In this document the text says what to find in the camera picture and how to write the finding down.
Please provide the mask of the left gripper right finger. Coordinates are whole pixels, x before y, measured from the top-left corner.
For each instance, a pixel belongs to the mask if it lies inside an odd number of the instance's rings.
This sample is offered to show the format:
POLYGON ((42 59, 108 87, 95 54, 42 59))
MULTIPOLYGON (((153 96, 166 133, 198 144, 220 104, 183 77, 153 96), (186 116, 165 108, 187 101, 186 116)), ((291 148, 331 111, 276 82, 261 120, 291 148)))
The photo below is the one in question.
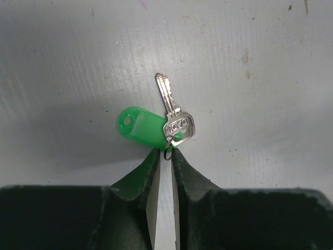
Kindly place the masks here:
POLYGON ((332 202, 314 189, 223 189, 172 151, 177 249, 332 249, 332 202))

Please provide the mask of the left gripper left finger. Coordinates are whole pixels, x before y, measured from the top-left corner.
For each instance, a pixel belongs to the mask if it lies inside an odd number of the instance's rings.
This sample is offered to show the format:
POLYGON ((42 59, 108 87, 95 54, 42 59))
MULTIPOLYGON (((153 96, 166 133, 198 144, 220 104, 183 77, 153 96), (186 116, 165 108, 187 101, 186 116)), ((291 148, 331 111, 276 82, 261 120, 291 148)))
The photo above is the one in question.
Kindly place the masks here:
POLYGON ((1 188, 1 249, 154 249, 160 151, 112 185, 1 188))

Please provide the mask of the bright green tag key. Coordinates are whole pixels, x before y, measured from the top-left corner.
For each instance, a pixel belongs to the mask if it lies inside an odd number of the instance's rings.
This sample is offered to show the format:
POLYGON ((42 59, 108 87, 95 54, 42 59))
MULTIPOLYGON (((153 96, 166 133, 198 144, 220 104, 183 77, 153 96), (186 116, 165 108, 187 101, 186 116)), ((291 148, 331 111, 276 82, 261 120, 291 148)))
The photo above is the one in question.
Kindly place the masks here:
POLYGON ((120 134, 134 142, 157 148, 164 153, 164 159, 171 159, 171 151, 195 135, 195 122, 189 113, 172 97, 169 78, 157 73, 155 80, 166 108, 166 117, 138 107, 122 111, 118 119, 120 134))

